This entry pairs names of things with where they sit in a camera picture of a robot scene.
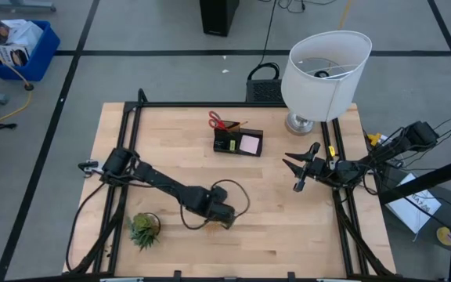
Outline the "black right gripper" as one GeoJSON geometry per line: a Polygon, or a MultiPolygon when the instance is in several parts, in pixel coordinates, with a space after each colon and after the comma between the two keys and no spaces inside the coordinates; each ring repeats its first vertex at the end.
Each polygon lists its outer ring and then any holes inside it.
{"type": "Polygon", "coordinates": [[[297,182],[293,191],[301,192],[305,186],[305,179],[311,178],[331,188],[340,189],[354,184],[354,165],[350,161],[326,161],[317,157],[320,143],[315,142],[303,154],[285,153],[286,156],[297,161],[303,161],[299,166],[283,159],[283,163],[294,173],[297,182]]]}

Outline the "pink sticky note pad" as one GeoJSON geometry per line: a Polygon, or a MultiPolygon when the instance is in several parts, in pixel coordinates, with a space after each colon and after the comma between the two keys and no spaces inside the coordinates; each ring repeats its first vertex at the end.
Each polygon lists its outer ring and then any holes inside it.
{"type": "Polygon", "coordinates": [[[242,135],[240,150],[249,154],[256,154],[260,139],[258,137],[242,135]]]}

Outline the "red-handled scissors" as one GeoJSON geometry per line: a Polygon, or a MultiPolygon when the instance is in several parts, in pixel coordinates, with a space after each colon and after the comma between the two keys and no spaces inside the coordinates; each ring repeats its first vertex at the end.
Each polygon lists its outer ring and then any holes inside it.
{"type": "Polygon", "coordinates": [[[225,122],[222,120],[222,118],[213,110],[210,110],[208,112],[208,125],[213,129],[220,129],[224,131],[228,131],[225,122]]]}

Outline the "black mesh desk organizer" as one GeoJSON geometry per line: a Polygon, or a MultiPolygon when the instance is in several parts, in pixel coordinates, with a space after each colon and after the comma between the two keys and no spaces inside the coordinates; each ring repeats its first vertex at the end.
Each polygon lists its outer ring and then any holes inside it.
{"type": "MultiPolygon", "coordinates": [[[[237,125],[238,123],[239,123],[238,121],[225,121],[225,125],[227,126],[227,128],[231,128],[234,125],[237,125]]],[[[219,153],[260,157],[262,155],[263,137],[264,137],[264,132],[262,130],[244,128],[242,125],[240,126],[240,128],[236,128],[235,130],[224,131],[224,130],[220,130],[220,129],[214,129],[213,150],[214,150],[214,152],[219,152],[219,153]],[[249,154],[249,153],[246,153],[246,152],[243,152],[240,150],[240,141],[241,141],[242,135],[258,137],[260,139],[260,142],[258,145],[258,150],[257,150],[256,154],[249,154]],[[229,141],[230,140],[236,141],[236,150],[235,151],[229,150],[229,141]]]]}

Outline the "white shade table lamp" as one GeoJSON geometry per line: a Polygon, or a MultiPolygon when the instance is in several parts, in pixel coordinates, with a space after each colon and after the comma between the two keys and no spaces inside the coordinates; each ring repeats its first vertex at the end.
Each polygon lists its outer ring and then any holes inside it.
{"type": "Polygon", "coordinates": [[[345,113],[371,51],[370,38],[357,31],[328,31],[298,42],[281,81],[288,130],[306,135],[315,123],[345,113]]]}

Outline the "green succulent in pot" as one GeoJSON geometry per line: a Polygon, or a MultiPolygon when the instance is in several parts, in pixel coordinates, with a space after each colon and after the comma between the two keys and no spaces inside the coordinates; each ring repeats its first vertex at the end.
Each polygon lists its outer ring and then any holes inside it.
{"type": "Polygon", "coordinates": [[[151,248],[158,243],[158,236],[161,232],[160,219],[151,212],[143,212],[127,217],[129,239],[140,251],[151,248]]]}

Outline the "black mesh box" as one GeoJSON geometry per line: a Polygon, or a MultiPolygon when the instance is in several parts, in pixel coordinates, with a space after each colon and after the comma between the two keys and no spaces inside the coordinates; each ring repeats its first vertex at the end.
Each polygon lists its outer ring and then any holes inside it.
{"type": "Polygon", "coordinates": [[[247,76],[246,101],[251,103],[282,103],[280,67],[277,63],[261,63],[247,76]],[[274,70],[271,79],[253,79],[254,74],[262,68],[274,70]]]}

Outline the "white printed cardboard box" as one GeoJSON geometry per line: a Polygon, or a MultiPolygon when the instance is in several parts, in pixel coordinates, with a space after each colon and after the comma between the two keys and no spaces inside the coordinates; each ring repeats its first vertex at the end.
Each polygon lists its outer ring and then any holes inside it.
{"type": "Polygon", "coordinates": [[[386,204],[386,207],[415,234],[419,233],[430,216],[441,206],[442,204],[428,190],[386,204]]]}

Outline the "yellow blue disc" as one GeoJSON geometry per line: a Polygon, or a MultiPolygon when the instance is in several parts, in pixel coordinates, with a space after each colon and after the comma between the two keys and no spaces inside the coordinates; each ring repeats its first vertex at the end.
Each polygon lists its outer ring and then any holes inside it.
{"type": "Polygon", "coordinates": [[[441,244],[451,247],[451,227],[442,226],[438,228],[436,237],[441,244]]]}

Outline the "black tower case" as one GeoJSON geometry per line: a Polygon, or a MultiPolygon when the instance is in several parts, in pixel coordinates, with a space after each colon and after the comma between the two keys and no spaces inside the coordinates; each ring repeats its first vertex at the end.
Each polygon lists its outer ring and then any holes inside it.
{"type": "Polygon", "coordinates": [[[199,0],[205,34],[227,37],[240,0],[199,0]]]}

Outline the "blue plastic bin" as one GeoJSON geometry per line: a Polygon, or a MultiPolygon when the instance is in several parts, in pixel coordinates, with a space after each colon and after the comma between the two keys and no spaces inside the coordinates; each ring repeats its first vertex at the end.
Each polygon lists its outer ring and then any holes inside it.
{"type": "Polygon", "coordinates": [[[36,46],[25,47],[29,54],[29,61],[23,67],[11,66],[0,57],[0,78],[4,80],[40,81],[45,75],[49,64],[58,49],[60,39],[51,27],[51,23],[43,20],[29,20],[37,24],[42,30],[36,46]]]}

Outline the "white printed package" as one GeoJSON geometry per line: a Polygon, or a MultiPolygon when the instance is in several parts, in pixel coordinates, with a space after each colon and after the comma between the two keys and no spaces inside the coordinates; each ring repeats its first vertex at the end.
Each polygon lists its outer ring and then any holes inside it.
{"type": "Polygon", "coordinates": [[[36,46],[43,30],[29,20],[1,20],[0,45],[36,46]]]}
{"type": "Polygon", "coordinates": [[[14,67],[23,67],[29,61],[27,49],[20,45],[0,45],[0,57],[14,67]]]}

